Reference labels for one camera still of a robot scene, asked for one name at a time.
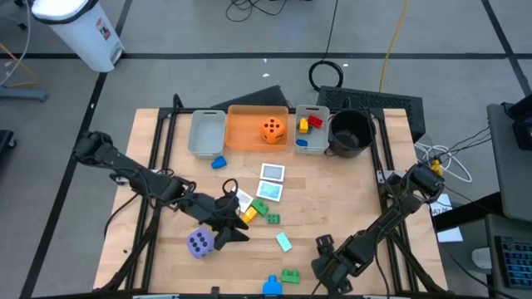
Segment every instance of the black bucket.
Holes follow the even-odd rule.
[[[356,110],[342,110],[329,126],[329,149],[343,158],[360,154],[375,139],[375,127],[364,114]]]

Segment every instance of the gray plastic bin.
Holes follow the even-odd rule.
[[[323,154],[323,152],[329,147],[328,141],[328,131],[329,131],[329,115],[330,111],[327,107],[317,106],[317,105],[299,105],[296,108],[296,134],[294,134],[295,139],[293,140],[295,150],[297,153],[301,154]],[[301,118],[306,118],[310,115],[314,115],[323,120],[322,128],[316,129],[313,128],[310,134],[301,134],[297,128],[299,120]],[[308,146],[299,146],[296,145],[296,140],[306,140]]]
[[[189,152],[197,159],[216,159],[224,154],[225,112],[196,110],[190,125]]]

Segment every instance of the red lego brick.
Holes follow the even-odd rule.
[[[323,120],[319,119],[318,117],[316,117],[314,115],[310,115],[308,117],[308,124],[313,126],[316,129],[321,129],[322,128],[322,124],[323,124]]]

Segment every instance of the small card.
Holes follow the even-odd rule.
[[[239,199],[240,211],[242,213],[246,213],[249,206],[251,205],[251,202],[253,201],[253,198],[249,194],[242,191],[242,189],[240,188],[239,191],[236,193],[236,197]]]
[[[263,168],[260,170],[260,179],[283,182],[284,166],[263,163]]]
[[[257,188],[257,197],[278,202],[281,200],[282,192],[283,186],[281,184],[260,181]]]
[[[292,244],[286,237],[285,233],[278,233],[276,238],[277,242],[279,242],[279,245],[281,246],[284,252],[287,252],[288,250],[292,249]]]

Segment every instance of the white trash can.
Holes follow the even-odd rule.
[[[36,0],[32,14],[93,71],[112,71],[124,51],[98,0]]]

